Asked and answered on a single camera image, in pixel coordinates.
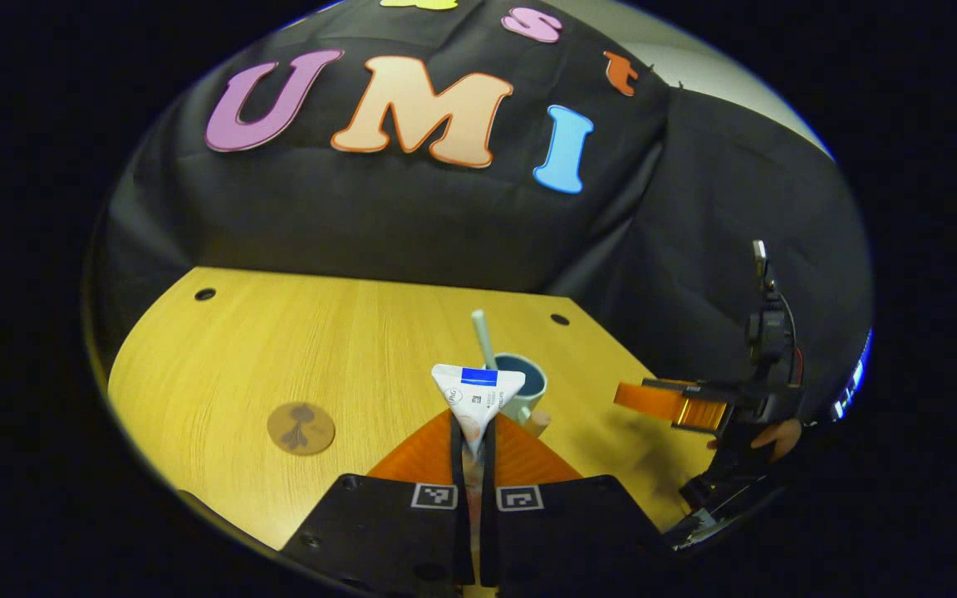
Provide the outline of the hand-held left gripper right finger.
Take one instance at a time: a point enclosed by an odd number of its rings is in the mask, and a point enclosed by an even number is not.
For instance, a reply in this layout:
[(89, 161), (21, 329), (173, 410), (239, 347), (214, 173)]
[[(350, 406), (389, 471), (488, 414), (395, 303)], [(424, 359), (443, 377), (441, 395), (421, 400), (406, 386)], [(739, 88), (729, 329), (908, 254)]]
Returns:
[(485, 435), (482, 582), (500, 594), (660, 594), (671, 550), (623, 484), (585, 477), (520, 424)]

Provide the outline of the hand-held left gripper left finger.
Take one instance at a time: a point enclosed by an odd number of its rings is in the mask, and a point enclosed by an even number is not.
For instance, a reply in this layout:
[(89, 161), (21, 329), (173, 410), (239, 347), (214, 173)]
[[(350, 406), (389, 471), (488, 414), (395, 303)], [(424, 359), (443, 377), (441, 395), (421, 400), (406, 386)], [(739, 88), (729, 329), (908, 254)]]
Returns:
[(370, 472), (341, 474), (282, 556), (352, 594), (473, 586), (464, 451), (455, 417), (433, 417)]

